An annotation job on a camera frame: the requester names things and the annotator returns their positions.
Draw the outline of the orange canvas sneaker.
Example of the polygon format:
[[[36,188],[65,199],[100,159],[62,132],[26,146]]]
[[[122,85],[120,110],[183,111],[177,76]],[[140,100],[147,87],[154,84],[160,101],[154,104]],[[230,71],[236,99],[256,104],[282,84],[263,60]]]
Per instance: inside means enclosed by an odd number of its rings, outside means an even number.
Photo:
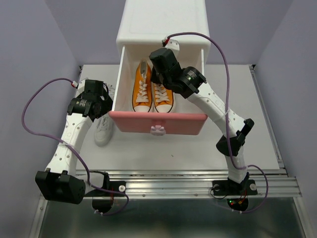
[[[132,109],[135,112],[153,111],[151,73],[148,62],[145,59],[140,60],[132,92]]]
[[[172,113],[175,109],[174,93],[162,84],[152,83],[152,96],[156,113]]]

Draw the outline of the pink top drawer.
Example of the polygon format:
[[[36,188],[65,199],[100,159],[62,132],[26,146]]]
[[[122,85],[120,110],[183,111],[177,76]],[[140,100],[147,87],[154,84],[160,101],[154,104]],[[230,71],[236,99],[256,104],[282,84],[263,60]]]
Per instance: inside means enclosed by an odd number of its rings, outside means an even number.
[[[133,85],[139,61],[148,60],[150,53],[157,48],[151,45],[123,46],[113,107],[109,115],[122,132],[197,135],[207,115],[180,95],[175,95],[172,113],[134,112],[132,109]]]

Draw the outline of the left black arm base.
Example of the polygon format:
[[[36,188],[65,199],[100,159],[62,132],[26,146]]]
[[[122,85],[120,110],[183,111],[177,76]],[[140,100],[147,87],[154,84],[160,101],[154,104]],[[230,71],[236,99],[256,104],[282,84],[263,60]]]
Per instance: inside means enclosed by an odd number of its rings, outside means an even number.
[[[91,171],[90,182],[86,183],[86,197],[91,197],[95,214],[111,216],[122,212],[129,203],[126,182],[113,181],[107,172]]]

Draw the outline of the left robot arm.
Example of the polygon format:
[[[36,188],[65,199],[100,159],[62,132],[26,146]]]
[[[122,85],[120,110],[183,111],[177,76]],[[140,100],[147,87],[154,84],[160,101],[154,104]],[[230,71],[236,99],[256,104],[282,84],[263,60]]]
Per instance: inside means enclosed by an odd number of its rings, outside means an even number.
[[[113,135],[113,120],[109,116],[115,89],[112,85],[85,78],[67,108],[66,124],[55,154],[44,171],[38,171],[35,182],[46,200],[79,204],[92,190],[88,181],[95,180],[93,190],[98,195],[110,191],[106,173],[96,177],[76,177],[77,154],[93,122],[95,144],[105,146]]]

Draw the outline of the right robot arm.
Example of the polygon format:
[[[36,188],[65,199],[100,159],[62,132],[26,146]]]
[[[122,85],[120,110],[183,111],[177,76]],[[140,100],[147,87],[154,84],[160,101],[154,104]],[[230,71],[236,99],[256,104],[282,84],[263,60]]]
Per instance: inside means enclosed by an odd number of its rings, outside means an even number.
[[[149,59],[159,76],[159,82],[166,89],[196,105],[220,129],[223,135],[216,148],[226,158],[228,188],[233,193],[243,191],[248,177],[243,145],[254,126],[253,120],[244,119],[229,109],[196,68],[181,68],[171,49],[160,48],[152,52]]]

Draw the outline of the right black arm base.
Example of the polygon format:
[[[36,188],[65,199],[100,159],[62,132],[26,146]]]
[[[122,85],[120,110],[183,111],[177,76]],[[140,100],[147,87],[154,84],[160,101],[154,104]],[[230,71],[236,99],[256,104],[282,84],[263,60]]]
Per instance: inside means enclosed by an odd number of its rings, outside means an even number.
[[[245,213],[249,207],[249,196],[258,195],[255,181],[249,179],[241,184],[235,183],[229,179],[214,180],[210,188],[210,194],[213,198],[225,199],[233,211]]]

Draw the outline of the white shoe cabinet body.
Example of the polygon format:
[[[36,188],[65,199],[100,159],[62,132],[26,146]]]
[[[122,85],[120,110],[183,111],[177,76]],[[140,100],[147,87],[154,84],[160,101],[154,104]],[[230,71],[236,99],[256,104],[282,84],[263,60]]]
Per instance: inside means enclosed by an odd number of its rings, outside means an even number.
[[[119,78],[131,79],[142,58],[161,47],[164,37],[180,32],[209,34],[203,0],[127,0],[117,34]]]

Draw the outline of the white sneaker rear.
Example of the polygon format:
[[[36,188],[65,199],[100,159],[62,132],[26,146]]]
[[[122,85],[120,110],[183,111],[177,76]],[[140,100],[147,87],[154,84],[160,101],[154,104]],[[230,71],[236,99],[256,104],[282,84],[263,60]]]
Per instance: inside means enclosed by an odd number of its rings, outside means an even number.
[[[114,95],[115,95],[115,89],[113,88],[112,85],[106,85],[106,89],[108,90],[108,95],[112,100],[114,100]]]

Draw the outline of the white sneaker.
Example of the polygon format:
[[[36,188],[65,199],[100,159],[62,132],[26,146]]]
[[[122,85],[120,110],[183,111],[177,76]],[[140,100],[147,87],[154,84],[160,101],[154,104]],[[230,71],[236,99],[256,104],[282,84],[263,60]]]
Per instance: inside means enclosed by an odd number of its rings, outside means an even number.
[[[115,89],[113,88],[112,85],[106,85],[106,89],[108,90],[108,95],[112,100],[114,100],[114,95],[115,95]]]
[[[104,115],[99,119],[94,140],[95,144],[99,147],[106,146],[111,140],[113,135],[113,120],[109,117],[109,115]]]

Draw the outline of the white sneaker front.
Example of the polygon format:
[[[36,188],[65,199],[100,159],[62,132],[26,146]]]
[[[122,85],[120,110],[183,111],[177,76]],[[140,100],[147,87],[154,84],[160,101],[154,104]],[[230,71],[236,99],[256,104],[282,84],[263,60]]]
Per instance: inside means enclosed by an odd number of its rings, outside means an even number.
[[[99,147],[106,146],[111,140],[113,135],[113,120],[109,117],[109,115],[104,115],[99,119],[94,140],[95,144]]]

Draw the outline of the aluminium mounting rail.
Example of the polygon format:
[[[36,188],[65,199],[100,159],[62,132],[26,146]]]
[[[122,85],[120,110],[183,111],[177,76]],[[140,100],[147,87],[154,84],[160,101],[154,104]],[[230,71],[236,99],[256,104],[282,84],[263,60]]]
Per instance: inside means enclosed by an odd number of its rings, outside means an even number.
[[[250,170],[250,178],[257,186],[256,198],[301,197],[296,178],[289,177],[285,169],[266,171]],[[108,172],[111,181],[125,181],[126,193],[131,199],[205,199],[215,180],[226,180],[225,170],[198,171],[116,171]]]

